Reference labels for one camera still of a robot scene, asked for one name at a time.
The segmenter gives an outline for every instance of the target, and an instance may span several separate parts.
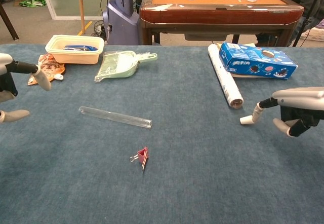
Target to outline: plastic basket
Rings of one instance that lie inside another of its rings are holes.
[[[64,50],[66,45],[88,45],[96,47],[96,51]],[[54,35],[45,49],[53,54],[58,63],[96,64],[102,53],[105,41],[94,36]]]
[[[318,28],[314,27],[314,28],[302,33],[302,35],[300,36],[300,39],[306,39],[306,37],[307,37],[307,40],[324,42],[324,29],[318,29]]]

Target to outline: green bag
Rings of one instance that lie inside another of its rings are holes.
[[[22,7],[34,8],[38,6],[45,6],[46,1],[45,0],[24,0],[20,2],[19,5]]]

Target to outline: dustpan handle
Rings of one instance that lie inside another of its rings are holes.
[[[137,56],[138,56],[137,60],[140,63],[157,60],[157,54],[156,53],[148,53],[148,54],[144,53],[144,54],[138,54]]]

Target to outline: white paper roll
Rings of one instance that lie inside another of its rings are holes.
[[[231,73],[224,68],[223,62],[219,58],[219,49],[216,44],[208,46],[208,53],[229,106],[235,109],[241,108],[244,102],[243,97]]]

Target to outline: table leg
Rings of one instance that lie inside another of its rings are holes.
[[[152,45],[152,31],[148,28],[142,28],[143,45]]]
[[[238,44],[238,39],[239,39],[239,35],[238,34],[234,34],[233,35],[233,39],[232,39],[232,43]]]
[[[288,45],[291,35],[293,34],[293,31],[294,30],[292,30],[292,29],[282,30],[280,36],[277,39],[275,46],[276,47],[286,47]]]
[[[3,19],[6,27],[8,28],[8,31],[10,32],[12,39],[13,40],[19,40],[19,37],[14,29],[14,27],[12,26],[10,19],[8,18],[4,8],[2,7],[2,4],[0,4],[0,16]]]

